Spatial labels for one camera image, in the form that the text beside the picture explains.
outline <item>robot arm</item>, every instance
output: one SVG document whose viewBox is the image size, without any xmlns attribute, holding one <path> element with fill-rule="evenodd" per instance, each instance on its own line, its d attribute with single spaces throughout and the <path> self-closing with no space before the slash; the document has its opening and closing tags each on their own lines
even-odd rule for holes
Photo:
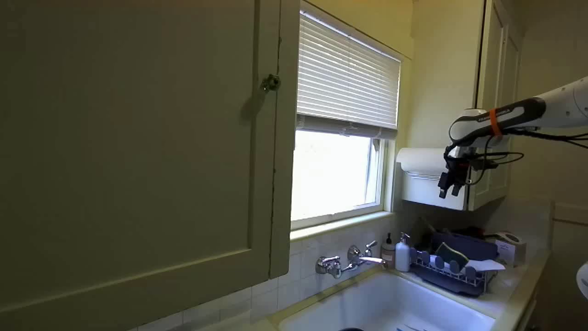
<svg viewBox="0 0 588 331">
<path fill-rule="evenodd" d="M 549 90 L 536 98 L 521 99 L 490 110 L 475 110 L 457 118 L 448 134 L 451 145 L 444 149 L 446 173 L 439 178 L 439 197 L 457 195 L 466 186 L 468 169 L 497 167 L 486 151 L 479 149 L 492 138 L 503 134 L 521 134 L 547 140 L 560 140 L 573 145 L 578 140 L 588 140 L 588 134 L 551 136 L 536 132 L 538 129 L 578 127 L 588 125 L 588 77 Z"/>
</svg>

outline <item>dish rack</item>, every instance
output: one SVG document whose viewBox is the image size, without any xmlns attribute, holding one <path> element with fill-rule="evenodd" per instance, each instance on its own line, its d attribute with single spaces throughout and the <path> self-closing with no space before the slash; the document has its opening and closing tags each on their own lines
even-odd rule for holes
<svg viewBox="0 0 588 331">
<path fill-rule="evenodd" d="M 429 254 L 426 250 L 411 248 L 411 267 L 409 270 L 416 274 L 422 281 L 440 287 L 444 291 L 462 294 L 462 296 L 481 296 L 488 289 L 488 281 L 495 276 L 495 272 L 477 272 L 472 267 L 464 267 L 462 270 L 450 270 L 446 265 L 437 267 L 429 261 Z"/>
</svg>

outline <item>sink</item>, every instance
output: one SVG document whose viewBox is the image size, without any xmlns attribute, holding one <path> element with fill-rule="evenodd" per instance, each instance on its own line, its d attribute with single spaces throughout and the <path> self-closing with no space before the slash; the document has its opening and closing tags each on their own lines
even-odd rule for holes
<svg viewBox="0 0 588 331">
<path fill-rule="evenodd" d="M 279 331 L 488 331 L 492 326 L 490 316 L 391 272 L 348 281 L 277 322 Z"/>
</svg>

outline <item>tile backsplash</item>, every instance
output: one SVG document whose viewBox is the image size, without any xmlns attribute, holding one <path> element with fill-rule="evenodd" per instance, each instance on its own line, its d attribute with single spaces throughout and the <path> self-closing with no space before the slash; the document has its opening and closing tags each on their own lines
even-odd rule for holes
<svg viewBox="0 0 588 331">
<path fill-rule="evenodd" d="M 321 292 L 369 267 L 334 280 L 314 272 L 319 256 L 339 256 L 345 263 L 348 245 L 382 243 L 391 219 L 360 223 L 321 235 L 292 241 L 288 274 L 242 289 L 218 300 L 179 311 L 132 331 L 246 331 L 257 320 Z"/>
</svg>

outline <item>window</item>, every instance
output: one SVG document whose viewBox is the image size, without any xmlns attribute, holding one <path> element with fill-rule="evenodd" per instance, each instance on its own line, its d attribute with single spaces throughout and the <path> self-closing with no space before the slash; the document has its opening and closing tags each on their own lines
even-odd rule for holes
<svg viewBox="0 0 588 331">
<path fill-rule="evenodd" d="M 398 79 L 400 61 L 389 50 L 303 6 L 292 228 L 383 210 Z"/>
</svg>

